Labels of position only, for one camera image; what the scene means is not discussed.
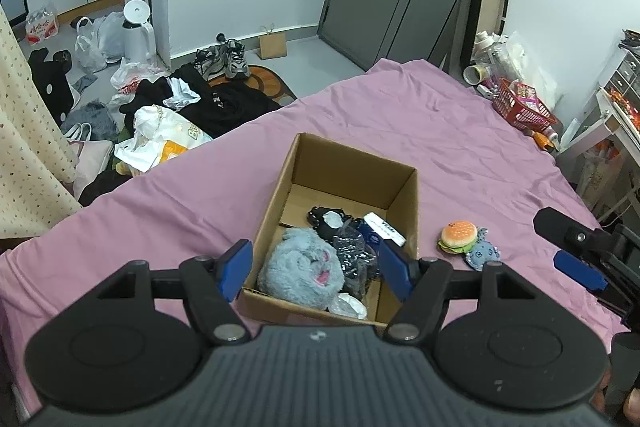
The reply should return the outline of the dotted beige cloth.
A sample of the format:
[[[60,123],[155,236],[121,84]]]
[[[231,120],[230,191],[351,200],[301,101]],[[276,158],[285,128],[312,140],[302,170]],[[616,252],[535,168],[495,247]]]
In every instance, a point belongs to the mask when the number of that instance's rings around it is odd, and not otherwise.
[[[5,15],[0,40],[1,237],[30,239],[81,210],[68,191],[76,156],[32,82]]]

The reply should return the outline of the clear plastic bottle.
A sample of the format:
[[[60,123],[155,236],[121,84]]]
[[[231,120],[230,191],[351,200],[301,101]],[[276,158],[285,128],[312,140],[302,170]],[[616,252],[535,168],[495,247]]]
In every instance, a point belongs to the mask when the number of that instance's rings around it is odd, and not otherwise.
[[[479,32],[474,39],[473,62],[486,65],[495,80],[518,80],[518,72],[506,47],[507,42],[508,38],[505,36],[490,34],[486,30]]]

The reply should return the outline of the red plastic basket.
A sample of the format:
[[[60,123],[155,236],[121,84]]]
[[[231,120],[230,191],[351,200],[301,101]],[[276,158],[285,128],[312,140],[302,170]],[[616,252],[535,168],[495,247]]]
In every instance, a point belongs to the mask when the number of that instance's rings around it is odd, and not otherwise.
[[[491,101],[492,108],[512,127],[524,131],[543,132],[558,122],[541,101],[523,102],[511,89],[511,83],[500,78]]]

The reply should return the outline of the orange small object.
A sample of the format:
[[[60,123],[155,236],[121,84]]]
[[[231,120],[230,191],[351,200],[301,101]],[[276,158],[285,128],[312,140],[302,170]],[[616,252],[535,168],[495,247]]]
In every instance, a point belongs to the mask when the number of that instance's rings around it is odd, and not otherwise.
[[[532,138],[534,139],[535,143],[541,150],[544,150],[547,153],[552,153],[555,151],[554,144],[543,133],[534,132],[532,134]]]

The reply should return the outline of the white desk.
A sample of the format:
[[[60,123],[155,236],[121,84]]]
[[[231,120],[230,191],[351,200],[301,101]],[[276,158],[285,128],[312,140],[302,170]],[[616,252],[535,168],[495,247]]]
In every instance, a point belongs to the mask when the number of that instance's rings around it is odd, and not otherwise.
[[[593,94],[561,138],[556,165],[602,225],[639,212],[639,109],[605,89],[626,51],[639,57],[639,34],[625,29]]]

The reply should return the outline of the pair of sneakers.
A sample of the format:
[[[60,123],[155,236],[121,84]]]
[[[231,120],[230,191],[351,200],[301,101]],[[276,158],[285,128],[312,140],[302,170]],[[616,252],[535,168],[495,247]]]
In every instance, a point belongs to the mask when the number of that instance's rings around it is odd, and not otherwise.
[[[250,78],[244,44],[235,39],[227,39],[222,32],[217,35],[212,46],[196,51],[193,63],[204,79],[221,72],[228,80],[244,81]]]

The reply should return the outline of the white electric kettle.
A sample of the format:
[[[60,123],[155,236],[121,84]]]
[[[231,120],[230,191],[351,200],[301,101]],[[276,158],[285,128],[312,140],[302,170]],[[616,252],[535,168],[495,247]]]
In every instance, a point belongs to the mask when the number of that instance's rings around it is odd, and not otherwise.
[[[124,6],[124,57],[129,62],[145,63],[156,54],[155,31],[151,25],[151,8],[143,0],[130,0]]]

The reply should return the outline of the blue denim plush toy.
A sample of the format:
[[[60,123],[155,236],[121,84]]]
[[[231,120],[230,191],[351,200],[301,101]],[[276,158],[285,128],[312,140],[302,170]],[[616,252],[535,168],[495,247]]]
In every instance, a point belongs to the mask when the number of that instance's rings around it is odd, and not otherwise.
[[[501,261],[500,251],[488,241],[487,235],[488,230],[486,228],[479,228],[476,242],[464,255],[466,264],[477,272],[482,272],[484,265],[488,262]]]

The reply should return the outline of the hamburger plush toy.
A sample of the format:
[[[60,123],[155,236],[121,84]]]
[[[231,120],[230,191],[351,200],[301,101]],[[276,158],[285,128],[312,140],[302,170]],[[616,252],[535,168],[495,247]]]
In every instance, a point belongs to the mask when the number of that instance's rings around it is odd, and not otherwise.
[[[454,221],[442,228],[438,246],[446,254],[466,254],[476,244],[477,237],[478,228],[474,223],[470,221]]]

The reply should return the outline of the brown cardboard box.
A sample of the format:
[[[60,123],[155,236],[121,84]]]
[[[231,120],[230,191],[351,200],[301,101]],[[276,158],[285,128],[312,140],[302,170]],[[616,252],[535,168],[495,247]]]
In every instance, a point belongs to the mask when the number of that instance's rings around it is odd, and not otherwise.
[[[272,324],[356,324],[385,326],[399,308],[390,286],[373,281],[362,299],[340,293],[324,310],[262,293],[258,274],[286,229],[311,228],[332,246],[334,233],[349,220],[375,212],[406,238],[399,247],[418,255],[419,175],[416,168],[320,138],[296,135],[283,163],[253,246],[253,264],[236,305],[250,319]]]

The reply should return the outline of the white plastic bag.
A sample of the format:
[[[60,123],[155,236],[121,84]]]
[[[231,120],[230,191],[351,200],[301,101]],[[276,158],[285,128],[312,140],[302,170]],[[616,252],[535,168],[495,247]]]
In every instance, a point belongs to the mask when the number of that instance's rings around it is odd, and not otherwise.
[[[77,21],[74,57],[85,72],[99,72],[124,57],[124,21],[122,12]]]

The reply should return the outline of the bag of black beads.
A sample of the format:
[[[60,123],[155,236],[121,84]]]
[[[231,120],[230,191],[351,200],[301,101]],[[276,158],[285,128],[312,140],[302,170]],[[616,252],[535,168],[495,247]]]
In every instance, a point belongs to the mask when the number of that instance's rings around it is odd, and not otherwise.
[[[376,245],[376,239],[371,239],[371,230],[362,219],[349,220],[333,235],[332,246],[345,277],[343,291],[352,297],[362,299],[371,283],[381,278]]]

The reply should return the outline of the grey drawer organizer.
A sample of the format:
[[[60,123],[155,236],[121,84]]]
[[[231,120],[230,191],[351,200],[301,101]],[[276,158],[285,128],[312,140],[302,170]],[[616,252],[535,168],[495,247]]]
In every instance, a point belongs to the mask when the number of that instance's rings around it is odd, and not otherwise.
[[[606,90],[619,93],[635,109],[639,109],[640,101],[639,69],[639,57],[626,51],[610,79],[605,83]]]

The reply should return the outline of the roll of tape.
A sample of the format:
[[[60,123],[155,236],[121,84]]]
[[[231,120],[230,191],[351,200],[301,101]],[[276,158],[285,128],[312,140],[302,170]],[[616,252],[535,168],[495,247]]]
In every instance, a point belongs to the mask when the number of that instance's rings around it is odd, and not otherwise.
[[[463,80],[471,87],[477,87],[484,84],[490,87],[492,82],[491,68],[486,64],[472,64],[466,66],[462,72]]]

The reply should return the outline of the small brown paper bag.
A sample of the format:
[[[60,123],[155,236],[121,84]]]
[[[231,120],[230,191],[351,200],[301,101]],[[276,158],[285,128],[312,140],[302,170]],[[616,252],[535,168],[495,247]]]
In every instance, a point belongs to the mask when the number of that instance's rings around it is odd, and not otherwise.
[[[288,54],[286,49],[286,33],[276,31],[273,25],[264,26],[262,33],[258,36],[258,55],[262,60],[285,57]]]

